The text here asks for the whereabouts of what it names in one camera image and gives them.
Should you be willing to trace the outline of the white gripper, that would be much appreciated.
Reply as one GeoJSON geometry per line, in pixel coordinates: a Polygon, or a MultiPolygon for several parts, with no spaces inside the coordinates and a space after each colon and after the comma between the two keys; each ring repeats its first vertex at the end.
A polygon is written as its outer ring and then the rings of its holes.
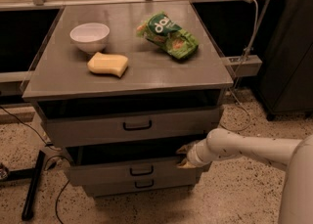
{"type": "Polygon", "coordinates": [[[181,169],[203,167],[215,159],[215,153],[210,150],[205,139],[185,144],[176,153],[178,155],[187,155],[187,158],[183,158],[177,164],[177,167],[181,169]]]}

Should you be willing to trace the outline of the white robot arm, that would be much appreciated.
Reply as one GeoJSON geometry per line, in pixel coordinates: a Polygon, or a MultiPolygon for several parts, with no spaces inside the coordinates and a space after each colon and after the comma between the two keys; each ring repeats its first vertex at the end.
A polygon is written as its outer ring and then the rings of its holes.
{"type": "Polygon", "coordinates": [[[249,157],[286,172],[278,224],[313,224],[313,136],[304,139],[247,137],[211,130],[202,140],[182,146],[180,168],[249,157]]]}

